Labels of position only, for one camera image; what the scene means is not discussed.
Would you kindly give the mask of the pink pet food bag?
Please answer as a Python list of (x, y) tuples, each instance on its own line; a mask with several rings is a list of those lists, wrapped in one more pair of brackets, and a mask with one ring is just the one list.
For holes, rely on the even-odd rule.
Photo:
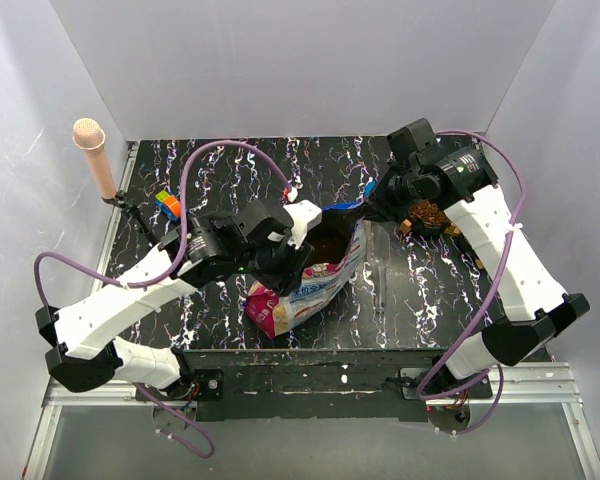
[(294, 221), (291, 239), (301, 239), (313, 252), (288, 294), (259, 281), (250, 288), (245, 312), (267, 337), (285, 334), (317, 314), (354, 275), (366, 256), (362, 207), (348, 202), (320, 208), (308, 200), (284, 207)]

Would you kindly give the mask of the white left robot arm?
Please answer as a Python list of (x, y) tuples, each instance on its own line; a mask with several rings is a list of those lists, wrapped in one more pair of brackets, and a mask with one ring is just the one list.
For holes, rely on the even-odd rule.
[(44, 306), (36, 313), (41, 336), (51, 348), (45, 355), (49, 374), (73, 393), (100, 387), (112, 379), (144, 383), (173, 400), (185, 398), (195, 378), (182, 354), (120, 338), (136, 321), (208, 283), (246, 273), (279, 296), (301, 285), (313, 248), (308, 232), (322, 211), (308, 201), (274, 213), (192, 216), (165, 235), (114, 285), (61, 309)]

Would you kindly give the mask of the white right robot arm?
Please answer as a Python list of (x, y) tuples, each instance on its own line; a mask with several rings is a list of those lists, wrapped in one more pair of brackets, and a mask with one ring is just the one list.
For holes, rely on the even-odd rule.
[(371, 221), (399, 223), (429, 201), (460, 230), (491, 278), (484, 305), (416, 388), (424, 400), (455, 397), (493, 366), (515, 366), (590, 310), (544, 267), (497, 174), (477, 146), (393, 147), (382, 179), (361, 208)]

